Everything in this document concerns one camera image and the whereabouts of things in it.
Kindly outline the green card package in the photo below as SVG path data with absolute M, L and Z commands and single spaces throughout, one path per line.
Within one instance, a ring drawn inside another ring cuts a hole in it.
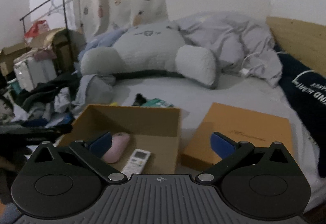
M 173 108 L 174 105 L 166 102 L 159 98 L 154 98 L 148 100 L 146 103 L 142 105 L 142 107 L 152 107 L 152 108 Z

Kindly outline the white storage box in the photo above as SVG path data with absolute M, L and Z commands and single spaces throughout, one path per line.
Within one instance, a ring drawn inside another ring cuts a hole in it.
M 47 83 L 57 77 L 51 59 L 36 61 L 33 57 L 17 62 L 13 66 L 20 88 L 28 92 L 39 83 Z

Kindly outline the wooden headboard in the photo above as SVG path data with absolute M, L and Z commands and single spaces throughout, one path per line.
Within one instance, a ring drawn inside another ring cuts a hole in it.
M 325 75 L 325 26 L 271 16 L 266 18 L 266 23 L 282 49 L 304 65 Z

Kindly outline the pink computer mouse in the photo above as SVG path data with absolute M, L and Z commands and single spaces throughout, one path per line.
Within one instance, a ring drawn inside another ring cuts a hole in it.
M 118 162 L 130 141 L 130 135 L 124 132 L 116 133 L 112 136 L 110 149 L 102 156 L 101 160 L 113 164 Z

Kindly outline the grey crumpled blanket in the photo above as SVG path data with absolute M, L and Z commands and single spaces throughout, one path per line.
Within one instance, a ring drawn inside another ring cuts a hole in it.
M 211 50 L 225 74 L 255 77 L 276 87 L 282 65 L 270 28 L 237 12 L 201 12 L 175 21 L 186 42 Z

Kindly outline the black clothes rack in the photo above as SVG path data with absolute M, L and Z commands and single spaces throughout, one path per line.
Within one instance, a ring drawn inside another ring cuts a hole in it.
M 70 51 L 70 57 L 71 60 L 73 60 L 73 49 L 72 49 L 72 39 L 71 39 L 71 35 L 69 33 L 69 27 L 68 27 L 68 19 L 67 19 L 67 11 L 66 11 L 66 5 L 69 4 L 70 2 L 74 2 L 75 0 L 62 0 L 62 4 L 60 6 L 56 6 L 54 3 L 54 0 L 46 0 L 45 2 L 43 2 L 42 4 L 38 5 L 37 7 L 35 7 L 34 9 L 32 9 L 31 11 L 29 11 L 26 15 L 24 15 L 22 18 L 19 19 L 19 21 L 22 23 L 23 25 L 23 31 L 24 34 L 26 34 L 27 30 L 26 30 L 26 25 L 25 25 L 25 19 L 30 16 L 32 13 L 34 13 L 36 10 L 40 9 L 41 7 L 43 7 L 44 5 L 46 5 L 47 3 L 50 3 L 50 7 L 49 10 L 47 11 L 46 15 L 50 16 L 53 13 L 59 13 L 59 11 L 62 9 L 63 11 L 63 16 L 64 16 L 64 23 L 65 23 L 65 28 L 67 30 L 66 33 L 66 38 L 68 40 L 68 47 L 69 47 L 69 51 Z M 78 10 L 79 10 L 79 24 L 80 24 L 80 28 L 83 29 L 83 23 L 81 21 L 81 16 L 82 16 L 82 9 L 81 9 L 81 0 L 78 0 Z

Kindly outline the black printed garment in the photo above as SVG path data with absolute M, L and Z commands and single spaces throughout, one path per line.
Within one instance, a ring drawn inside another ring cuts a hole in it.
M 279 86 L 319 147 L 318 174 L 325 178 L 325 77 L 279 45 L 274 46 L 282 64 Z

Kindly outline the red plastic bag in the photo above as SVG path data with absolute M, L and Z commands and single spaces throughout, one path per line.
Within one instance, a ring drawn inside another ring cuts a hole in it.
M 28 32 L 24 34 L 24 38 L 34 38 L 47 31 L 49 31 L 47 20 L 38 20 L 34 22 Z

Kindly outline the open brown cardboard box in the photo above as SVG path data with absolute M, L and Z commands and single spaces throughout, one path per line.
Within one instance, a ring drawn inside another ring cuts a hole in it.
M 174 174 L 180 141 L 178 108 L 123 107 L 89 105 L 74 121 L 72 132 L 63 136 L 59 146 L 75 140 L 90 141 L 105 132 L 130 135 L 121 159 L 112 166 L 122 170 L 135 149 L 151 153 L 143 173 Z

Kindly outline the white remote control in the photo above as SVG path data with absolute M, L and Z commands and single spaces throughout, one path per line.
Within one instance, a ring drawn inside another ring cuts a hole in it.
M 130 178 L 132 174 L 141 174 L 150 155 L 149 151 L 135 149 L 122 169 L 122 174 L 127 178 Z

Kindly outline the grey clothing pile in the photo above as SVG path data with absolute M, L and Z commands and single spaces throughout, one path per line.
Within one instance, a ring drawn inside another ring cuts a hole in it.
M 115 83 L 112 75 L 63 74 L 30 92 L 22 90 L 9 106 L 11 114 L 1 113 L 1 137 L 54 142 L 72 131 L 86 106 L 110 103 Z

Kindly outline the large grey plush pillow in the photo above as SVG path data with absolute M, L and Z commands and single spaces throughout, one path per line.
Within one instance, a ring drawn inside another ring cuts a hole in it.
M 164 21 L 99 36 L 80 59 L 83 75 L 133 77 L 137 74 L 183 76 L 208 89 L 216 88 L 217 60 L 207 48 L 189 45 L 178 25 Z

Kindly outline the small black tube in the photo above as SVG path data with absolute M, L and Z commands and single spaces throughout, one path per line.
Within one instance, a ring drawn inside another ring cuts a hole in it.
M 138 93 L 135 96 L 135 100 L 134 100 L 132 106 L 140 107 L 140 106 L 144 105 L 146 102 L 147 102 L 147 99 L 142 94 Z

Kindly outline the orange box lid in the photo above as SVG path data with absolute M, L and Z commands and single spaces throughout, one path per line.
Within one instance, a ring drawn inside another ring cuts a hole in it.
M 202 172 L 221 160 L 210 146 L 210 137 L 214 132 L 235 142 L 251 142 L 256 147 L 268 147 L 274 141 L 280 141 L 294 155 L 288 119 L 213 103 L 181 154 L 182 166 Z

